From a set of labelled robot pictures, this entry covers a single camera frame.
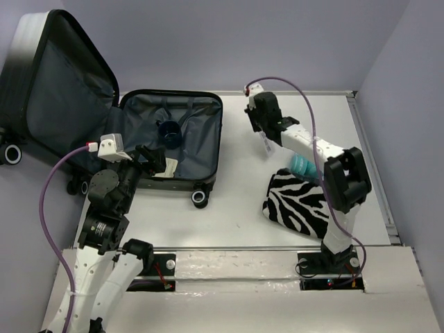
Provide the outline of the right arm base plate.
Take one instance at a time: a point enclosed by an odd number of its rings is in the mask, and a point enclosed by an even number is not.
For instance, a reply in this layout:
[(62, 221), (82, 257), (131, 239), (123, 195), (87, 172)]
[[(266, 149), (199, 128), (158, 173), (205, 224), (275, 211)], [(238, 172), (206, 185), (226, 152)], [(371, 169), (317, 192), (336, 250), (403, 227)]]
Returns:
[(322, 263), (321, 255), (320, 252), (298, 253), (295, 272), (300, 278), (302, 291), (364, 291), (360, 262), (355, 251), (344, 263), (333, 267)]

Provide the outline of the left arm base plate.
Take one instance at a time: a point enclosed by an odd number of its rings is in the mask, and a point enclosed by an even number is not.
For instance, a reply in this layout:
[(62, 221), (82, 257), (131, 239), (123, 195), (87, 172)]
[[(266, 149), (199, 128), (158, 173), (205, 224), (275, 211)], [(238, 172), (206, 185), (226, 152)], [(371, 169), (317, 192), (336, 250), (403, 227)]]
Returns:
[(150, 268), (145, 268), (129, 285), (129, 292), (174, 292), (176, 254), (155, 253)]

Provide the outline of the zebra print blanket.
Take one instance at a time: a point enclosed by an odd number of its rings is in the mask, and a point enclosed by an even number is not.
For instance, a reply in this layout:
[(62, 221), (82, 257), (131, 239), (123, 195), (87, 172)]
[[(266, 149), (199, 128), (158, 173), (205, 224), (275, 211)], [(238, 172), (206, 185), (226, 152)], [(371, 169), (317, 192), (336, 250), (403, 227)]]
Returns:
[(279, 169), (272, 176), (262, 203), (271, 222), (311, 239), (326, 235), (330, 211), (318, 179)]

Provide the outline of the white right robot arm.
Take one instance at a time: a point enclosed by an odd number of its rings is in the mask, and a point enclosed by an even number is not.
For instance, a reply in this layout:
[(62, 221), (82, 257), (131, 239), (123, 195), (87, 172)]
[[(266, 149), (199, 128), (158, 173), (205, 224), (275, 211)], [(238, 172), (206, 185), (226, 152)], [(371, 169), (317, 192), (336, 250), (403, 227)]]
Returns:
[(310, 103), (307, 108), (311, 128), (306, 129), (299, 120), (283, 116), (277, 96), (261, 85), (247, 87), (245, 95), (245, 113), (253, 130), (315, 166), (329, 211), (319, 263), (325, 271), (337, 271), (352, 253), (352, 244), (357, 240), (352, 234), (356, 215), (372, 190), (363, 153), (355, 146), (342, 148), (321, 139)]

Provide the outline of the black kids suitcase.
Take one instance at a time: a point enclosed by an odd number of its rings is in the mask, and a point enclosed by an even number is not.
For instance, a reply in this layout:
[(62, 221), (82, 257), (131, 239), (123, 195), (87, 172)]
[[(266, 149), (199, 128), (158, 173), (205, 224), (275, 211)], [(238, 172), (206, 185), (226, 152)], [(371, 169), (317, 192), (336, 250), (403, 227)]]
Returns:
[[(182, 143), (167, 149), (157, 121), (181, 126)], [(204, 208), (219, 163), (223, 103), (210, 92), (137, 89), (119, 93), (117, 79), (66, 10), (23, 15), (1, 70), (1, 163), (21, 161), (22, 146), (62, 157), (102, 135), (119, 133), (125, 150), (138, 145), (178, 161), (173, 178), (144, 176), (143, 187), (188, 191)]]

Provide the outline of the dark blue mug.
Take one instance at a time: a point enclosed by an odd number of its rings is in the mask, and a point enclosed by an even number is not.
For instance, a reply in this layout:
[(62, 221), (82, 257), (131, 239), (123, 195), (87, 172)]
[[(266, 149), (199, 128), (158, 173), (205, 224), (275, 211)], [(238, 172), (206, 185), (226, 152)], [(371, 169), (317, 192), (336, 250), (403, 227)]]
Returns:
[(181, 126), (177, 121), (157, 121), (157, 136), (167, 149), (176, 149), (182, 143)]

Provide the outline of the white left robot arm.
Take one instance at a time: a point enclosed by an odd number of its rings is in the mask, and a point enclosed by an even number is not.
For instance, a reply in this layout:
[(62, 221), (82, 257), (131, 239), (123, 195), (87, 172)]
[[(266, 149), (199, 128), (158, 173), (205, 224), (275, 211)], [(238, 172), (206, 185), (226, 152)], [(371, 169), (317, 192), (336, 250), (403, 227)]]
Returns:
[(142, 176), (166, 169), (164, 149), (139, 145), (129, 154), (113, 150), (111, 157), (117, 158), (118, 166), (100, 170), (90, 180), (89, 208), (74, 265), (60, 259), (69, 285), (46, 332), (105, 332), (131, 282), (153, 267), (152, 244), (121, 240)]

